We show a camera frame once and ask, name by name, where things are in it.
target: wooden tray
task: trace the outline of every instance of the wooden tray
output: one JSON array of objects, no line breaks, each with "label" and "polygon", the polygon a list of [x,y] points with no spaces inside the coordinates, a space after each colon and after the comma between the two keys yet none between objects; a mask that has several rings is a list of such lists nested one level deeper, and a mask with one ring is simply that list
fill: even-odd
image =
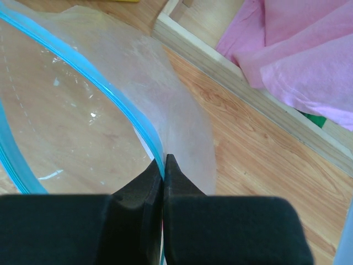
[{"label": "wooden tray", "polygon": [[169,0],[152,36],[353,177],[353,132],[329,120],[321,129],[268,92],[252,89],[242,70],[215,50],[243,2]]}]

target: plastic bag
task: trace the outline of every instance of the plastic bag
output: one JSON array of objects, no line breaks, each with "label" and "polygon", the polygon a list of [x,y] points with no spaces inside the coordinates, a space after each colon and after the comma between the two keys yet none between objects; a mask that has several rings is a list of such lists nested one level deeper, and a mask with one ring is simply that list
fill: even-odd
[{"label": "plastic bag", "polygon": [[210,126],[159,43],[79,6],[0,16],[0,160],[21,192],[112,193],[168,153],[215,192]]}]

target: green object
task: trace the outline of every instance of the green object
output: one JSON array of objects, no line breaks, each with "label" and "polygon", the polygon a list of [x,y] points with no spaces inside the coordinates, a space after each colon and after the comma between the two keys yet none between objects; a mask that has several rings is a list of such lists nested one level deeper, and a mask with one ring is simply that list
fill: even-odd
[{"label": "green object", "polygon": [[304,112],[300,112],[301,114],[303,114],[305,117],[307,117],[309,120],[311,120],[313,123],[315,123],[316,125],[318,125],[320,128],[322,128],[326,122],[326,118],[322,117],[322,116],[315,116],[312,114],[307,114]]}]

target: pink towel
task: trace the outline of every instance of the pink towel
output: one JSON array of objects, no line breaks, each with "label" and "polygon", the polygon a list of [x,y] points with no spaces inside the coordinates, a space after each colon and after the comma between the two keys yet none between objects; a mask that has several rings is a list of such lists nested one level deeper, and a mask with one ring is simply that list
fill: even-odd
[{"label": "pink towel", "polygon": [[353,0],[245,0],[216,50],[252,87],[353,130]]}]

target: blue zipper seal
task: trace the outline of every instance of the blue zipper seal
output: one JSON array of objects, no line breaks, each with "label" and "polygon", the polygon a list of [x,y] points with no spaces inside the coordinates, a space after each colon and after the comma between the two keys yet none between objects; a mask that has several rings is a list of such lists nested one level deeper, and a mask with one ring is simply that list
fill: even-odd
[{"label": "blue zipper seal", "polygon": [[[82,54],[52,35],[32,19],[9,9],[3,2],[0,2],[0,18],[63,59],[64,62],[98,87],[124,113],[142,136],[156,159],[159,171],[164,179],[164,156],[161,140],[151,122],[121,91],[109,83]],[[5,114],[2,107],[0,112],[3,113],[2,118],[4,119]],[[8,127],[6,118],[4,121],[5,126]],[[11,135],[10,137],[8,135],[8,132],[10,132],[8,130],[10,129],[5,127],[0,127],[0,129],[4,130],[4,132],[0,131],[0,134],[3,134],[1,135],[2,140],[5,139],[4,134],[7,134],[6,142],[0,142],[0,160],[10,178],[22,193],[42,193],[45,189],[42,186],[38,186],[38,180],[21,155],[13,136]]]}]

